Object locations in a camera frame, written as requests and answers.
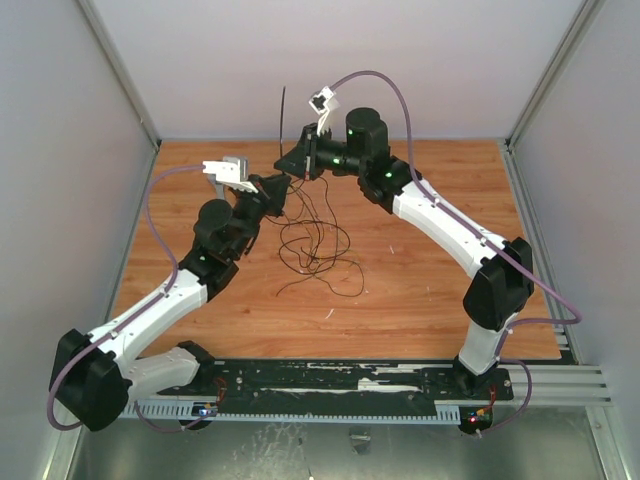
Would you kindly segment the black zip tie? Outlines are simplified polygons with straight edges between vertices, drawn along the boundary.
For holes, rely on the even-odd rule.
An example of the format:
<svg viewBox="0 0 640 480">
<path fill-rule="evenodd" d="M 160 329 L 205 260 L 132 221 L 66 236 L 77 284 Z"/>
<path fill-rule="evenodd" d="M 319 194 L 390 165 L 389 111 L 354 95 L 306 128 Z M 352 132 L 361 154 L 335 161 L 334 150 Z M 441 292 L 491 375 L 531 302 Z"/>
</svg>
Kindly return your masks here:
<svg viewBox="0 0 640 480">
<path fill-rule="evenodd" d="M 286 85 L 282 86 L 279 106 L 279 121 L 278 121 L 278 152 L 279 157 L 284 154 L 284 116 L 286 107 Z"/>
</svg>

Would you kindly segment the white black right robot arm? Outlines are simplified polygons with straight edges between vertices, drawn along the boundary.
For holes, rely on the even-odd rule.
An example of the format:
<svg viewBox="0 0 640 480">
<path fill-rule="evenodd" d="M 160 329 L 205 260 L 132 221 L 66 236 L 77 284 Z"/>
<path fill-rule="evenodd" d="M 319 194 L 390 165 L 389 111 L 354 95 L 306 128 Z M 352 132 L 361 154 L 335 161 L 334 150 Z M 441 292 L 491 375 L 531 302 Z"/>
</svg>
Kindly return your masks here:
<svg viewBox="0 0 640 480">
<path fill-rule="evenodd" d="M 476 398 L 490 385 L 497 366 L 497 348 L 506 328 L 534 292 L 529 243 L 507 241 L 454 208 L 436 193 L 423 194 L 429 183 L 391 152 L 388 128 L 379 113 L 356 108 L 346 116 L 346 139 L 305 126 L 296 145 L 275 168 L 313 181 L 324 172 L 353 175 L 363 195 L 385 211 L 408 222 L 444 249 L 465 271 L 471 284 L 463 298 L 470 324 L 463 347 L 453 362 L 453 383 L 466 398 Z"/>
</svg>

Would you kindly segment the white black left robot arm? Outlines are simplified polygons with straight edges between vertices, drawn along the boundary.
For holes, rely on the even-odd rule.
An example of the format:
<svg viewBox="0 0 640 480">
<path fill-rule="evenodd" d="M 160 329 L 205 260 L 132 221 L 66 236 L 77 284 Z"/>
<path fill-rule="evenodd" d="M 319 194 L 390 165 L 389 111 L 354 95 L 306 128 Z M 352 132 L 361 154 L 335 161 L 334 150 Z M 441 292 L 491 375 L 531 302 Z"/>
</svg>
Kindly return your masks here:
<svg viewBox="0 0 640 480">
<path fill-rule="evenodd" d="M 235 201 L 215 198 L 203 204 L 193 226 L 191 249 L 155 290 L 115 319 L 83 334 L 68 331 L 58 342 L 47 398 L 47 419 L 60 431 L 54 405 L 76 418 L 76 426 L 100 431 L 129 405 L 156 393 L 186 387 L 208 392 L 215 381 L 214 358 L 185 341 L 169 351 L 142 352 L 178 320 L 213 300 L 231 282 L 238 261 L 250 252 L 264 218 L 282 215 L 290 178 L 251 175 L 233 190 Z"/>
</svg>

